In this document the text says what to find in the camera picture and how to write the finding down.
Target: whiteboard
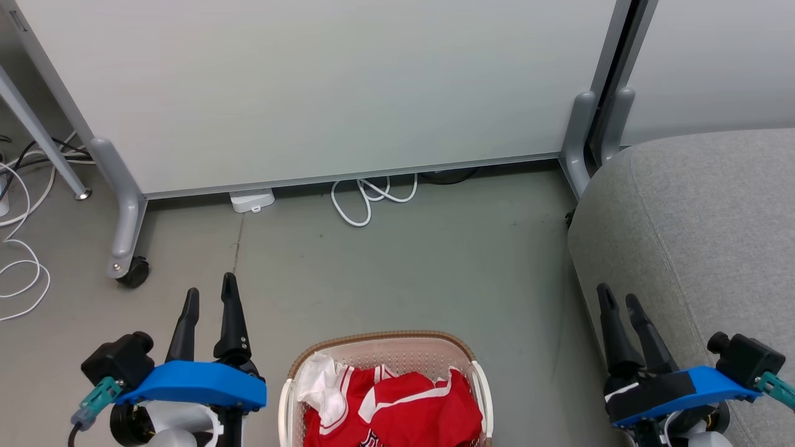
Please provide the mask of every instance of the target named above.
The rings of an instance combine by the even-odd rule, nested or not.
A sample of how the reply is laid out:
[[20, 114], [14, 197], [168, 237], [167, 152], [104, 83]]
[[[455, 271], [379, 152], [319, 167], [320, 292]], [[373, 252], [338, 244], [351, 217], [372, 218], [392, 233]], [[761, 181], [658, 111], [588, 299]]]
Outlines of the whiteboard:
[[623, 145], [795, 126], [795, 2], [660, 0], [627, 86]]
[[144, 194], [560, 151], [615, 0], [21, 0]]

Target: black wheel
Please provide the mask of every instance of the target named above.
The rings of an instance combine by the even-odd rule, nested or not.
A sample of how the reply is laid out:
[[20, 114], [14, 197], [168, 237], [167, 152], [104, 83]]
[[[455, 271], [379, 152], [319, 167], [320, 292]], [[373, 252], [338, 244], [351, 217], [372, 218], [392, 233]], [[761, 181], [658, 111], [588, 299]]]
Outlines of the black wheel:
[[570, 212], [566, 213], [566, 228], [570, 228], [572, 226], [572, 220], [574, 220], [575, 211], [577, 211], [577, 208], [574, 208]]
[[143, 256], [134, 256], [130, 261], [130, 269], [121, 278], [116, 278], [119, 284], [135, 289], [149, 277], [149, 263]]
[[114, 405], [111, 409], [111, 434], [125, 447], [144, 445], [154, 436], [152, 420], [143, 406], [128, 402]]
[[707, 430], [726, 433], [730, 422], [731, 413], [729, 412], [729, 405], [725, 402], [721, 402], [715, 412], [709, 415]]

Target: concrete floor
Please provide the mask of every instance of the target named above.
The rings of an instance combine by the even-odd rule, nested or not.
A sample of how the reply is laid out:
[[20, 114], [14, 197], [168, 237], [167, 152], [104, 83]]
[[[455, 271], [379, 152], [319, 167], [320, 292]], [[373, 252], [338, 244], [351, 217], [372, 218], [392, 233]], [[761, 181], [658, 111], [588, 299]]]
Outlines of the concrete floor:
[[[305, 348], [419, 328], [455, 334], [479, 357], [493, 393], [496, 445], [619, 444], [566, 249], [563, 215], [574, 200], [555, 165], [420, 185], [407, 204], [374, 204], [361, 229], [336, 214], [327, 186], [277, 191], [276, 204], [259, 214], [232, 212], [223, 195], [153, 202], [138, 249], [152, 273], [137, 290], [104, 276], [116, 203], [94, 167], [78, 173], [94, 195], [76, 202], [59, 178], [18, 233], [52, 272], [52, 287], [31, 314], [0, 323], [3, 445], [65, 442], [69, 417], [91, 389], [80, 363], [101, 343], [145, 331], [160, 363], [192, 286], [202, 297], [196, 358], [212, 360], [226, 271], [237, 274], [253, 360], [269, 384], [268, 407], [246, 425], [248, 445], [278, 445], [279, 391]], [[34, 196], [47, 175], [47, 168], [25, 172]], [[21, 198], [14, 189], [16, 209]], [[340, 199], [361, 217], [358, 192]], [[2, 246], [0, 266], [25, 256]], [[1, 277], [0, 293], [29, 281], [32, 270]], [[0, 301], [0, 315], [25, 308], [41, 287]], [[115, 445], [107, 414], [78, 434], [78, 446]]]

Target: white plastic basket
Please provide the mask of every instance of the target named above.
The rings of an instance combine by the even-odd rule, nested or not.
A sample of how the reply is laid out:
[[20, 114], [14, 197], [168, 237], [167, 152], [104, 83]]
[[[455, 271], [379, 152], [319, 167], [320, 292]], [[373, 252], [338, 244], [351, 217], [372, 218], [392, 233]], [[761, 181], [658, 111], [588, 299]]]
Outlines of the white plastic basket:
[[486, 375], [463, 341], [445, 332], [434, 331], [373, 332], [325, 341], [304, 351], [293, 363], [281, 389], [278, 416], [281, 447], [304, 447], [304, 412], [307, 406], [298, 402], [293, 380], [315, 352], [352, 367], [367, 369], [385, 364], [397, 374], [418, 371], [431, 380], [446, 377], [451, 366], [458, 368], [467, 376], [472, 397], [483, 415], [480, 439], [472, 445], [491, 447], [494, 410]]

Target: gray stand foot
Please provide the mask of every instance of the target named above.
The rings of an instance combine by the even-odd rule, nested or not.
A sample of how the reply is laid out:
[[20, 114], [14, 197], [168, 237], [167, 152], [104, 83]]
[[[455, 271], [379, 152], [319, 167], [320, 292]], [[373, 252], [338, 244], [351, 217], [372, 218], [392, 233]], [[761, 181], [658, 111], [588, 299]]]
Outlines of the gray stand foot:
[[595, 106], [596, 95], [592, 91], [585, 91], [574, 98], [572, 114], [568, 119], [566, 136], [560, 150], [560, 166], [563, 168], [577, 200], [580, 199], [591, 180], [588, 169], [585, 168], [584, 151]]
[[86, 188], [86, 191], [78, 196], [75, 196], [75, 200], [86, 200], [88, 197], [91, 197], [91, 188]]
[[22, 125], [25, 126], [28, 133], [36, 140], [39, 147], [47, 154], [47, 158], [58, 169], [58, 173], [66, 180], [69, 188], [75, 192], [75, 197], [85, 196], [84, 198], [88, 198], [91, 195], [91, 190], [83, 186], [83, 183], [77, 178], [75, 171], [66, 161], [64, 155], [55, 147], [55, 143], [50, 139], [47, 130], [41, 125], [33, 111], [30, 110], [30, 106], [22, 98], [22, 93], [14, 86], [11, 78], [6, 74], [6, 70], [3, 70], [2, 67], [0, 67], [0, 95], [8, 103], [8, 107], [17, 116]]
[[122, 278], [130, 271], [135, 243], [146, 211], [146, 198], [141, 194], [130, 171], [119, 157], [113, 143], [104, 138], [94, 138], [88, 143], [91, 154], [103, 176], [116, 192], [118, 224], [107, 264], [107, 275]]
[[629, 87], [619, 89], [613, 99], [613, 107], [604, 129], [602, 144], [599, 145], [599, 159], [604, 165], [621, 150], [621, 136], [624, 135], [626, 119], [630, 117], [635, 90]]

